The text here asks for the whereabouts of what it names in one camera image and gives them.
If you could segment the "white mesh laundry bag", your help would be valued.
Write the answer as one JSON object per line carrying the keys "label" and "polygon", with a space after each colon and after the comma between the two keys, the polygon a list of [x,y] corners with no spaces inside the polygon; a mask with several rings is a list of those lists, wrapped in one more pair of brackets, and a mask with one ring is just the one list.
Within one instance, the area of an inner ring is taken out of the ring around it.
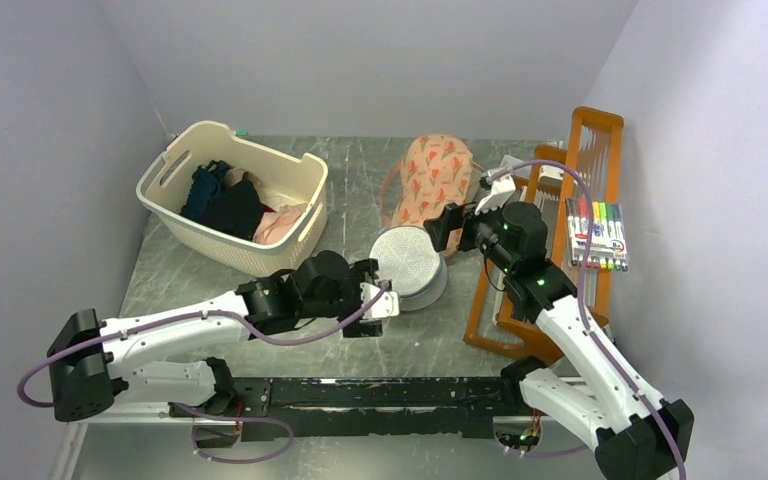
{"label": "white mesh laundry bag", "polygon": [[384,231],[373,242],[369,257],[377,260],[379,276],[390,281],[401,312],[427,308],[442,297],[448,267],[424,229],[398,226]]}

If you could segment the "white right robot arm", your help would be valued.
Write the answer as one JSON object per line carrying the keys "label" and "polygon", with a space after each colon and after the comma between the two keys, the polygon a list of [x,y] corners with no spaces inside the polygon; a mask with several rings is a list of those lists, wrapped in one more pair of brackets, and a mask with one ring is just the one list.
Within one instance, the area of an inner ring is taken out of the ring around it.
{"label": "white right robot arm", "polygon": [[515,201],[475,213],[448,204],[424,227],[438,251],[460,231],[459,250],[478,250],[501,272],[512,318],[547,335],[591,390],[583,393],[528,358],[509,366],[499,389],[508,412],[531,407],[554,419],[593,452],[607,479],[686,478],[693,412],[681,399],[666,400],[610,342],[578,288],[548,258],[548,228],[535,205]]}

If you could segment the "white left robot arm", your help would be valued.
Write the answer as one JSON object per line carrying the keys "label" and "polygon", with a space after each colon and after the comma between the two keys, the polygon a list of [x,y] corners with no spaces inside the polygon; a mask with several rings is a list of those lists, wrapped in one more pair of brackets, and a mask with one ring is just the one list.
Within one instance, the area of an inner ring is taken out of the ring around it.
{"label": "white left robot arm", "polygon": [[312,343],[319,335],[285,336],[307,320],[334,319],[346,338],[376,337],[383,320],[399,312],[399,295],[379,277],[377,260],[350,263],[331,250],[178,309],[106,320],[81,310],[47,351],[47,406],[63,423],[126,404],[183,404],[221,416],[247,404],[227,363],[215,357],[176,363],[171,356],[251,339],[282,347]]}

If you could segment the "pink floral mesh bag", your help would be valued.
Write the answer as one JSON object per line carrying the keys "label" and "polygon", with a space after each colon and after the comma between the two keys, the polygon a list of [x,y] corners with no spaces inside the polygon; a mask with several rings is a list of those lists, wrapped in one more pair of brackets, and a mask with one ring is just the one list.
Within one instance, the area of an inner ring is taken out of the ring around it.
{"label": "pink floral mesh bag", "polygon": [[[471,202],[484,172],[468,145],[455,136],[434,133],[414,139],[402,160],[389,170],[380,189],[384,226],[421,227],[424,221],[438,218],[445,205]],[[385,196],[395,179],[400,182],[401,194],[389,212]]]}

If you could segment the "cream plastic laundry basket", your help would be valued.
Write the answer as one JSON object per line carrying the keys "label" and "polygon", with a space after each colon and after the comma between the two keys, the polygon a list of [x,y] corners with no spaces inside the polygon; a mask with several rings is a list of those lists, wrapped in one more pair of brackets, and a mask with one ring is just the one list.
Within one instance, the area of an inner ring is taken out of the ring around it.
{"label": "cream plastic laundry basket", "polygon": [[313,154],[295,158],[200,121],[156,158],[136,194],[192,250],[266,276],[311,255],[327,220],[328,175]]}

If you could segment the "white paper tag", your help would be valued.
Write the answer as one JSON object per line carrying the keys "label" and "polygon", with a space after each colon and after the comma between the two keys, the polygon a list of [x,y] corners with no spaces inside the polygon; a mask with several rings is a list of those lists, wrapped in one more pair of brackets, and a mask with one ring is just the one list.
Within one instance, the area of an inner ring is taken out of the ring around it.
{"label": "white paper tag", "polygon": [[502,170],[511,169],[512,175],[522,178],[529,177],[531,174],[531,167],[525,166],[518,168],[518,165],[523,163],[523,160],[511,155],[504,155],[500,161],[499,168]]}

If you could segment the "pink garment in basket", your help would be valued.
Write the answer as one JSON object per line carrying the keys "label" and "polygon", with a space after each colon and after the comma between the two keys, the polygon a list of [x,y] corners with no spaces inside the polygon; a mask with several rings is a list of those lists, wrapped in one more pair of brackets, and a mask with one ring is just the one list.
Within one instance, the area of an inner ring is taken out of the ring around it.
{"label": "pink garment in basket", "polygon": [[281,241],[304,215],[306,204],[284,205],[277,211],[265,212],[258,225],[253,241],[261,245],[272,245]]}

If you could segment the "black garment in basket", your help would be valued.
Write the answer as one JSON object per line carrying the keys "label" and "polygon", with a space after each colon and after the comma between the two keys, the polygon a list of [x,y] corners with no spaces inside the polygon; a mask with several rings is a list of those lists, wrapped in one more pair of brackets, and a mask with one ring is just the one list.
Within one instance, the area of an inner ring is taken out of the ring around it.
{"label": "black garment in basket", "polygon": [[215,231],[252,241],[264,213],[254,183],[244,178],[223,191],[198,222]]}

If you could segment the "orange wooden rack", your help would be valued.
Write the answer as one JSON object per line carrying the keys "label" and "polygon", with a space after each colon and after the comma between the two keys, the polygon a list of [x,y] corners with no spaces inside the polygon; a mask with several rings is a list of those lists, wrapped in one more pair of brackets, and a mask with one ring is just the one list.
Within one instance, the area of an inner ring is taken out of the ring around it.
{"label": "orange wooden rack", "polygon": [[[618,202],[624,119],[614,113],[581,106],[572,113],[569,142],[565,147],[541,144],[534,157],[573,167],[581,172],[597,201]],[[581,195],[572,180],[548,180],[548,170],[522,171],[514,175],[521,198],[534,203],[549,227],[547,250],[550,259],[572,279],[578,271],[569,265],[569,228],[566,200]],[[586,303],[598,325],[608,330],[612,273],[597,269],[586,272]],[[512,301],[487,276],[479,277],[464,332],[466,344],[514,360],[534,356],[552,365],[562,358],[560,349],[536,327],[511,317]]]}

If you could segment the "pack of coloured markers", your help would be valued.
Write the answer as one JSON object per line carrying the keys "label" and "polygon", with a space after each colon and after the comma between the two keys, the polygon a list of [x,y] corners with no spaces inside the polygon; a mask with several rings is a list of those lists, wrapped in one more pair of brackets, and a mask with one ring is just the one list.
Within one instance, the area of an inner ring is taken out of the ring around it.
{"label": "pack of coloured markers", "polygon": [[630,266],[621,206],[592,202],[593,220],[587,217],[585,198],[568,198],[568,263],[572,267],[627,272]]}

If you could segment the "teal garment in basket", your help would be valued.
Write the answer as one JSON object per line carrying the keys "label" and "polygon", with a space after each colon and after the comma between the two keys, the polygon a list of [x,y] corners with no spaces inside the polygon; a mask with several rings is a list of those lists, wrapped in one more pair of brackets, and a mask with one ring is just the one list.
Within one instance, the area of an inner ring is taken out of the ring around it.
{"label": "teal garment in basket", "polygon": [[223,192],[222,181],[230,170],[231,166],[222,160],[199,165],[192,174],[192,183],[180,215],[189,220],[200,218]]}

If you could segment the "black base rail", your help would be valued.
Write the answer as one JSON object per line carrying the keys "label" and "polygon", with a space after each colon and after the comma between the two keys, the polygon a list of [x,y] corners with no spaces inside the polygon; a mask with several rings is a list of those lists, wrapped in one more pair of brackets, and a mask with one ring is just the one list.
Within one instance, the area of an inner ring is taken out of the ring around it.
{"label": "black base rail", "polygon": [[403,378],[237,377],[233,388],[197,404],[193,417],[242,417],[244,441],[297,437],[459,434],[492,439],[532,410],[498,376]]}

